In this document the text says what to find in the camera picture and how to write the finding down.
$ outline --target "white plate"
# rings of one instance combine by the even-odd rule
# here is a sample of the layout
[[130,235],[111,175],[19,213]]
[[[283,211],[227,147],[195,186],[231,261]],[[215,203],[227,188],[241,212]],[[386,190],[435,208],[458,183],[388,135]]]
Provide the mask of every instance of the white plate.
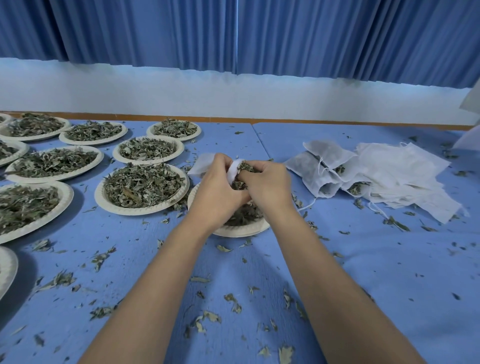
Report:
[[28,144],[25,144],[24,142],[19,142],[19,141],[14,141],[14,140],[4,140],[3,142],[8,146],[17,149],[17,151],[9,157],[6,157],[4,159],[0,159],[0,167],[4,166],[5,164],[9,164],[9,163],[13,162],[14,160],[20,158],[26,152],[28,152],[29,146],[28,146]]
[[69,139],[67,137],[67,131],[68,130],[66,130],[66,131],[60,133],[59,139],[60,139],[61,142],[64,142],[66,144],[72,144],[74,146],[96,146],[98,144],[106,144],[106,143],[113,142],[114,140],[120,139],[128,132],[128,128],[125,125],[123,125],[121,122],[114,122],[114,121],[108,121],[108,122],[112,125],[120,125],[121,126],[120,133],[115,134],[114,136],[111,136],[110,138],[92,140],[92,141],[89,141],[89,142],[81,142],[81,141]]
[[[73,149],[73,150],[75,150],[77,148],[83,150],[84,152],[90,152],[90,151],[96,152],[97,156],[93,160],[92,163],[87,164],[85,167],[79,168],[79,169],[74,170],[72,172],[58,174],[56,176],[28,178],[28,177],[17,176],[16,174],[5,174],[5,178],[9,181],[18,182],[18,183],[45,183],[45,182],[52,182],[52,181],[61,181],[61,180],[66,180],[67,178],[76,177],[79,174],[82,174],[82,173],[87,172],[88,170],[91,170],[92,168],[99,165],[99,163],[103,159],[103,152],[101,150],[97,149],[97,148],[92,147],[92,146],[61,146],[59,148],[50,148],[50,149],[46,149],[46,150],[41,150],[40,153],[45,153],[45,152],[48,152],[48,151],[54,150],[54,149]],[[5,172],[13,171],[16,163],[18,163],[18,160],[16,160],[11,165],[9,165],[7,167],[7,169],[5,170]]]
[[33,136],[9,136],[8,135],[8,128],[7,128],[7,123],[2,123],[0,124],[0,139],[2,140],[19,140],[21,142],[31,142],[34,140],[42,140],[42,139],[48,139],[51,137],[54,137],[61,132],[64,132],[68,128],[71,127],[72,124],[67,119],[62,119],[62,118],[56,118],[58,121],[61,121],[64,126],[62,126],[60,129],[51,132],[51,133],[45,133],[45,134],[40,134],[40,135],[33,135]]
[[182,186],[177,191],[177,193],[174,194],[167,201],[162,202],[161,204],[158,204],[158,205],[154,205],[150,207],[139,207],[139,208],[128,208],[128,207],[120,207],[120,206],[114,205],[108,200],[107,195],[105,194],[105,191],[103,189],[103,185],[105,184],[105,178],[104,178],[102,179],[102,182],[100,182],[95,189],[95,202],[102,209],[117,215],[127,215],[127,216],[148,215],[148,214],[153,214],[154,212],[165,210],[166,208],[169,208],[170,206],[173,206],[174,204],[179,202],[186,195],[190,187],[190,179],[188,178],[188,176],[185,174],[184,171],[169,164],[167,164],[167,166],[169,166],[172,171],[178,173],[186,181],[186,185]]
[[0,246],[0,300],[12,285],[17,270],[17,255],[12,250]]
[[[12,183],[12,184],[7,184],[6,186],[0,187],[0,191],[4,191],[10,188],[13,188],[17,186],[18,184]],[[48,214],[45,216],[39,218],[38,220],[31,222],[28,225],[23,226],[22,228],[19,228],[17,230],[11,231],[7,234],[0,235],[0,244],[4,244],[6,242],[9,242],[10,240],[17,239],[21,236],[24,236],[32,231],[37,230],[38,228],[41,228],[45,224],[49,223],[52,221],[54,218],[56,218],[58,215],[60,215],[65,209],[68,207],[68,205],[72,202],[73,200],[73,189],[63,183],[63,182],[48,182],[48,183],[40,183],[40,184],[28,184],[29,187],[31,188],[46,188],[46,187],[56,187],[58,190],[59,194],[59,203],[56,205]]]
[[[190,206],[197,194],[197,190],[200,184],[196,185],[190,194],[188,195],[187,199],[187,207],[190,210]],[[244,238],[246,236],[252,236],[258,234],[259,232],[265,231],[270,227],[270,224],[265,220],[265,218],[261,218],[258,221],[255,221],[248,225],[243,226],[227,226],[224,225],[221,228],[215,230],[213,232],[214,235],[224,236],[226,238]]]
[[5,119],[4,121],[0,121],[0,125],[3,124],[3,123],[6,124],[6,123],[12,121],[12,119],[13,119],[13,116],[12,116],[12,115],[8,115],[8,114],[2,114],[2,113],[0,113],[0,116]]
[[[191,122],[191,123],[197,127],[197,131],[195,133],[193,133],[192,135],[183,136],[182,138],[175,138],[175,139],[185,141],[185,140],[190,140],[190,139],[198,137],[200,135],[200,133],[202,132],[202,129],[200,128],[200,126],[198,126],[198,124],[195,124],[194,122]],[[156,122],[155,124],[150,125],[147,129],[147,136],[159,136],[157,134],[153,134],[153,130],[154,130],[155,126],[161,125],[161,124],[162,124],[162,122]]]
[[137,138],[134,138],[134,139],[156,139],[156,140],[165,140],[166,142],[171,142],[171,143],[175,143],[175,145],[177,146],[177,150],[175,151],[175,153],[169,155],[169,156],[166,156],[166,157],[163,157],[163,158],[157,158],[157,159],[147,159],[147,160],[137,160],[137,159],[128,159],[128,158],[125,158],[125,157],[122,157],[119,153],[119,150],[120,150],[120,145],[128,142],[128,140],[118,144],[115,149],[113,150],[112,152],[112,156],[119,162],[122,162],[122,163],[132,163],[132,164],[135,164],[135,165],[138,165],[138,164],[157,164],[157,163],[163,163],[163,162],[166,162],[168,160],[171,160],[173,158],[176,158],[178,157],[180,154],[182,154],[182,152],[184,151],[185,149],[185,146],[183,145],[183,143],[180,141],[180,139],[175,139],[175,138],[171,138],[169,136],[165,136],[165,135],[156,135],[156,136],[140,136],[140,137],[137,137]]

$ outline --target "blue table surface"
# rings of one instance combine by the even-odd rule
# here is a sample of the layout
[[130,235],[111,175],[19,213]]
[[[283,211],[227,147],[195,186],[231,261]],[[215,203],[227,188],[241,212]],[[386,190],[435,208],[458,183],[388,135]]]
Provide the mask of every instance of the blue table surface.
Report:
[[[199,123],[203,132],[196,143],[186,142],[186,151],[169,163],[177,166],[193,162],[195,153],[223,152],[247,159],[274,158],[283,162],[303,151],[302,142],[333,139],[351,149],[359,142],[398,144],[409,136],[418,137],[418,145],[439,154],[440,143],[454,142],[458,136],[434,129],[386,128],[320,124],[249,124]],[[19,272],[11,289],[0,301],[0,354],[4,363],[76,362],[107,318],[90,321],[90,311],[99,306],[115,305],[130,290],[157,252],[157,239],[165,239],[181,218],[170,213],[169,224],[161,223],[163,212],[146,216],[125,217],[108,213],[96,206],[94,190],[102,177],[123,164],[109,163],[114,146],[132,136],[145,135],[151,123],[127,121],[129,132],[120,140],[99,146],[106,157],[93,170],[65,182],[74,188],[72,204],[53,222],[6,246],[19,258]],[[36,150],[64,145],[58,139],[30,143]],[[473,363],[478,359],[480,312],[478,308],[479,248],[479,168],[473,152],[455,151],[459,155],[452,168],[438,180],[447,192],[464,204],[470,218],[460,217],[439,226],[427,213],[414,210],[416,216],[404,215],[407,209],[390,210],[398,221],[412,232],[401,233],[382,224],[383,218],[368,209],[359,210],[352,198],[338,193],[328,200],[317,201],[308,209],[306,220],[318,226],[318,233],[330,240],[325,244],[340,252],[346,271],[376,300],[382,310],[411,340],[420,353],[432,363]],[[467,177],[452,174],[473,170]],[[312,196],[301,179],[292,177],[292,189],[304,204]],[[425,225],[439,233],[421,229]],[[349,231],[342,235],[338,231]],[[49,238],[54,250],[62,254],[32,252],[31,244]],[[294,363],[322,363],[322,352],[308,322],[301,320],[295,307],[285,308],[283,289],[299,299],[285,260],[270,229],[252,237],[252,245],[240,248],[245,239],[211,236],[193,270],[194,276],[209,277],[210,283],[187,285],[179,315],[172,333],[166,363],[278,363],[277,349],[295,347]],[[233,249],[222,253],[221,244]],[[92,256],[115,246],[99,272]],[[32,296],[35,281],[50,281],[60,270],[73,272],[78,292],[71,286],[39,292]],[[259,287],[253,295],[249,286]],[[201,290],[205,299],[196,293]],[[223,296],[233,293],[242,313],[232,312],[232,303]],[[203,310],[222,317],[222,323],[203,322],[206,333],[191,331],[184,338],[185,326]],[[278,326],[274,331],[273,319]],[[25,329],[11,335],[16,329]],[[270,331],[264,331],[268,325]],[[39,334],[44,347],[33,339]],[[267,345],[272,356],[258,356]]]

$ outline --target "person's left hand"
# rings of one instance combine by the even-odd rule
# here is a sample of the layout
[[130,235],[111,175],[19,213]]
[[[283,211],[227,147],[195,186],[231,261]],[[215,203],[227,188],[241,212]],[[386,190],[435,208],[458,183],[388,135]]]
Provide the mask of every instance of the person's left hand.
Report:
[[228,184],[227,170],[232,162],[232,158],[225,154],[215,154],[187,214],[206,227],[209,233],[225,224],[240,206],[252,199],[248,190],[236,191]]

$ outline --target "person's right hand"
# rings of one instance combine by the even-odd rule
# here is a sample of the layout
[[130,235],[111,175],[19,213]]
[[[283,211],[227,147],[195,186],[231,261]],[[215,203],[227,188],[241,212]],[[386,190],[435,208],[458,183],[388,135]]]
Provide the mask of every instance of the person's right hand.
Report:
[[293,207],[290,190],[290,176],[285,166],[266,160],[247,160],[261,173],[251,173],[243,170],[238,179],[247,184],[252,200],[264,214],[269,216],[285,208]]

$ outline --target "hand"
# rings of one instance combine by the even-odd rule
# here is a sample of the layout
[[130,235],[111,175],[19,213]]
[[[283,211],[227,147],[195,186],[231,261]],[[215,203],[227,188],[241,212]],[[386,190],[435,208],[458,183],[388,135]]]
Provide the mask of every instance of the hand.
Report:
[[269,216],[275,212],[290,209],[293,206],[290,176],[285,166],[266,160],[246,162],[261,173],[243,170],[238,175],[238,179],[247,184],[250,196],[263,213]]
[[225,154],[215,154],[187,215],[200,221],[209,234],[225,224],[240,206],[252,199],[248,190],[235,191],[228,184],[227,170],[232,162],[232,158]]

